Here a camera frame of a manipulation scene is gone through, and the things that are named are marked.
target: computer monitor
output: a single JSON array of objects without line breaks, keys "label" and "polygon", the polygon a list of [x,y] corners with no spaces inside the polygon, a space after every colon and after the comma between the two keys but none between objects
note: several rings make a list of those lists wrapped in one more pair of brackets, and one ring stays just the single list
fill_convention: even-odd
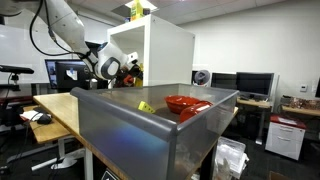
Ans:
[{"label": "computer monitor", "polygon": [[237,89],[240,95],[254,99],[270,96],[273,73],[237,72]]},{"label": "computer monitor", "polygon": [[86,64],[79,62],[55,62],[57,89],[69,91],[74,87],[89,89],[91,75]]},{"label": "computer monitor", "polygon": [[47,68],[47,74],[49,78],[49,84],[51,89],[57,89],[57,76],[56,76],[56,62],[71,62],[76,64],[85,65],[82,60],[79,59],[45,59]]},{"label": "computer monitor", "polygon": [[211,87],[237,89],[237,75],[228,73],[212,73]]},{"label": "computer monitor", "polygon": [[320,98],[320,78],[318,81],[318,87],[317,87],[317,91],[316,91],[316,97]]}]

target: stainless steel bin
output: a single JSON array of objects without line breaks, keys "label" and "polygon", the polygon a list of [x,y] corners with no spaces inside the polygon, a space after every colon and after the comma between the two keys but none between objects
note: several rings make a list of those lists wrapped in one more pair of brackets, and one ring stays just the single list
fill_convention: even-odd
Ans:
[{"label": "stainless steel bin", "polygon": [[[185,179],[232,120],[238,91],[185,84],[82,90],[80,134],[131,179]],[[186,95],[214,105],[179,124],[164,97]],[[138,110],[147,102],[155,114]]]}]

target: yellow object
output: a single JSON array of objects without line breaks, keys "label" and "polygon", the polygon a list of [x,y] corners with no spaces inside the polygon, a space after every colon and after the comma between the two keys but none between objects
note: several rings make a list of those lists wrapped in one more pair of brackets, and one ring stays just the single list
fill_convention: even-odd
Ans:
[{"label": "yellow object", "polygon": [[143,17],[143,8],[139,0],[134,0],[131,7],[131,18],[130,21],[134,21]]},{"label": "yellow object", "polygon": [[155,113],[156,111],[146,102],[141,101],[138,107],[139,110],[147,113]]},{"label": "yellow object", "polygon": [[[140,63],[140,71],[143,73],[143,64],[142,63]],[[140,79],[140,78],[135,78],[134,86],[135,87],[142,87],[143,86],[143,80]]]}]

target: red bowl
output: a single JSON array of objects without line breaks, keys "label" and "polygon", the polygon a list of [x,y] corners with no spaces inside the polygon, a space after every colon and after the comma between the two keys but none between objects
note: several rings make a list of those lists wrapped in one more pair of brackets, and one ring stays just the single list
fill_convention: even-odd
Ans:
[{"label": "red bowl", "polygon": [[190,96],[173,95],[164,98],[171,112],[180,114],[185,108],[197,104],[200,100]]},{"label": "red bowl", "polygon": [[212,103],[209,101],[200,101],[196,105],[190,106],[184,109],[180,114],[180,123],[188,120],[189,118],[199,114],[201,111],[212,106]]}]

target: ceiling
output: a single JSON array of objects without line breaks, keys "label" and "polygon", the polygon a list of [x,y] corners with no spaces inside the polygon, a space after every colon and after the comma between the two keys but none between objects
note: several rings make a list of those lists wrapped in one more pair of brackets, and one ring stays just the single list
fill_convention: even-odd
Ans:
[{"label": "ceiling", "polygon": [[[102,13],[119,21],[124,17],[112,12],[131,0],[69,0],[69,3]],[[152,14],[173,24],[183,24],[242,11],[285,0],[149,0],[159,10]]]}]

